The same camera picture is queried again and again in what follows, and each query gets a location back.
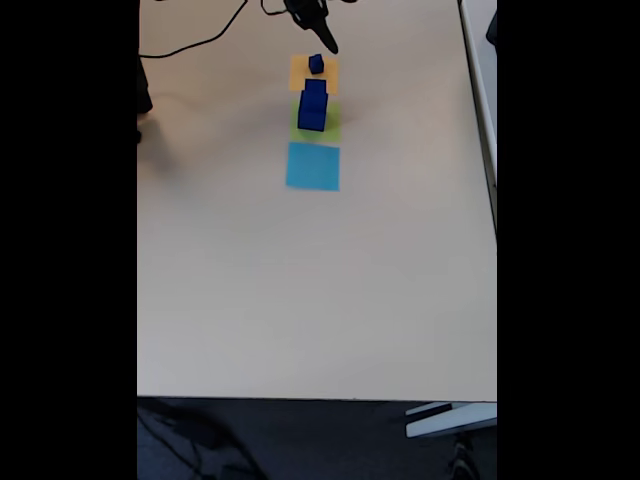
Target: green paper square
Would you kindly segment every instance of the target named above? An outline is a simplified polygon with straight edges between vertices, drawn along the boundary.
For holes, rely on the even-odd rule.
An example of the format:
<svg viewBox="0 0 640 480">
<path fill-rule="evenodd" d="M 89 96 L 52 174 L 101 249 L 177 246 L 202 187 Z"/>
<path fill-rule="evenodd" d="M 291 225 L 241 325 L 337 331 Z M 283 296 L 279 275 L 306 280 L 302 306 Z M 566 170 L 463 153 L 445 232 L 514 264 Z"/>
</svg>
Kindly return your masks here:
<svg viewBox="0 0 640 480">
<path fill-rule="evenodd" d="M 299 100 L 291 103 L 291 141 L 308 143 L 340 143 L 342 138 L 342 128 L 340 127 L 340 104 L 332 102 L 329 98 L 327 106 L 327 121 L 324 125 L 324 132 L 313 130 L 303 130 L 298 128 L 298 105 Z"/>
</svg>

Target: orange paper square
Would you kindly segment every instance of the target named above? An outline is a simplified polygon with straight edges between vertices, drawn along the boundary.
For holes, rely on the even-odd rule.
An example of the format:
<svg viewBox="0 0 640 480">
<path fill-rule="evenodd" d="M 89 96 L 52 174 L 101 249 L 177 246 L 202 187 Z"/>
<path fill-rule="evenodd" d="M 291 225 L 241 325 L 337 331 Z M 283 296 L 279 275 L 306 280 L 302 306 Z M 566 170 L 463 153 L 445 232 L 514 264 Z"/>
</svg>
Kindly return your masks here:
<svg viewBox="0 0 640 480">
<path fill-rule="evenodd" d="M 322 56 L 324 72 L 313 75 L 309 70 L 309 55 L 292 55 L 291 71 L 289 72 L 289 90 L 301 92 L 307 78 L 317 78 L 327 81 L 327 93 L 338 94 L 338 59 Z"/>
</svg>

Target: stacked blue cubes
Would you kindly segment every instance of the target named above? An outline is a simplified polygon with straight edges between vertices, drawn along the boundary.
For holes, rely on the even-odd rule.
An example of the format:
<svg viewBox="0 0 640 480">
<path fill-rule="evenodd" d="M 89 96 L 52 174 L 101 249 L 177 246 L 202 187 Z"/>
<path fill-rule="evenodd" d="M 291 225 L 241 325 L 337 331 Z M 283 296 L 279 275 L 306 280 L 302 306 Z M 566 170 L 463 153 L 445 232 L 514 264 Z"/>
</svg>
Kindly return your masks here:
<svg viewBox="0 0 640 480">
<path fill-rule="evenodd" d="M 300 94 L 298 128 L 324 132 L 328 103 L 327 81 L 307 78 Z"/>
</svg>

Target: black cable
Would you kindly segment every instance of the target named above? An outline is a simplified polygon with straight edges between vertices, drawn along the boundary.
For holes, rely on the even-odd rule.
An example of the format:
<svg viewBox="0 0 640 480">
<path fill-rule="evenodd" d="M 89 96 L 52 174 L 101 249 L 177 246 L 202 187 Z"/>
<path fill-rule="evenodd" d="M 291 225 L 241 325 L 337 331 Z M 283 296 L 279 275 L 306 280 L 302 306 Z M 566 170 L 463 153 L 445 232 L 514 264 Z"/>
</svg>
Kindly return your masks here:
<svg viewBox="0 0 640 480">
<path fill-rule="evenodd" d="M 194 465 L 192 465 L 191 462 L 189 462 L 186 458 L 184 458 L 182 455 L 180 455 L 178 452 L 176 452 L 176 450 L 169 444 L 169 442 L 167 442 L 164 438 L 162 438 L 158 433 L 156 433 L 153 430 L 151 430 L 151 428 L 149 428 L 149 425 L 147 425 L 147 423 L 140 416 L 140 412 L 136 412 L 136 413 L 138 414 L 138 420 L 140 420 L 140 424 L 144 427 L 144 429 L 147 432 L 149 432 L 149 435 L 151 435 L 153 438 L 155 438 L 157 441 L 159 441 L 162 445 L 164 445 L 167 448 L 167 450 L 169 450 L 171 453 L 173 453 L 173 455 L 178 460 L 180 460 L 187 467 L 189 467 L 189 469 L 192 470 L 194 472 L 194 474 L 199 475 L 199 476 L 202 477 L 202 473 L 200 472 L 199 468 L 196 468 Z"/>
<path fill-rule="evenodd" d="M 282 15 L 283 13 L 287 13 L 289 11 L 285 8 L 284 10 L 278 10 L 277 12 L 267 12 L 267 10 L 264 8 L 264 0 L 260 0 L 260 6 L 262 7 L 262 11 L 270 17 L 273 15 Z"/>
<path fill-rule="evenodd" d="M 208 40 L 203 40 L 203 41 L 198 42 L 198 43 L 194 43 L 192 45 L 187 45 L 186 47 L 179 48 L 178 50 L 174 50 L 173 52 L 165 53 L 163 55 L 140 55 L 140 57 L 141 58 L 167 58 L 167 57 L 171 57 L 172 55 L 175 55 L 177 53 L 184 52 L 185 50 L 188 50 L 190 48 L 199 47 L 200 45 L 205 45 L 207 43 L 211 43 L 214 40 L 219 39 L 222 35 L 225 34 L 227 29 L 231 26 L 233 21 L 236 19 L 236 17 L 240 13 L 240 11 L 244 8 L 244 6 L 248 3 L 248 1 L 249 0 L 243 0 L 242 1 L 242 5 L 240 5 L 240 8 L 238 8 L 238 10 L 236 10 L 236 13 L 233 14 L 233 17 L 231 17 L 231 20 L 229 20 L 229 23 L 227 23 L 227 25 L 222 29 L 222 31 L 218 35 L 216 35 L 215 37 L 210 38 Z"/>
</svg>

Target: white table surface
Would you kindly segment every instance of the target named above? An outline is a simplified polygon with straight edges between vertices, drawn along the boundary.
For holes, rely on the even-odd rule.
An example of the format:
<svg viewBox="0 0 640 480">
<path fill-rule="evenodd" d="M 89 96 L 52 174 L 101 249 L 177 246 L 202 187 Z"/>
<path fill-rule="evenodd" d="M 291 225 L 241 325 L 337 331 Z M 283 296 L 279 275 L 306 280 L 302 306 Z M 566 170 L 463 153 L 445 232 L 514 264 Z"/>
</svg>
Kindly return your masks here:
<svg viewBox="0 0 640 480">
<path fill-rule="evenodd" d="M 267 0 L 269 9 L 279 2 Z M 240 1 L 142 2 L 141 53 Z M 143 60 L 138 394 L 496 401 L 496 240 L 455 0 L 330 3 L 340 192 L 285 186 L 290 55 L 250 1 Z"/>
</svg>

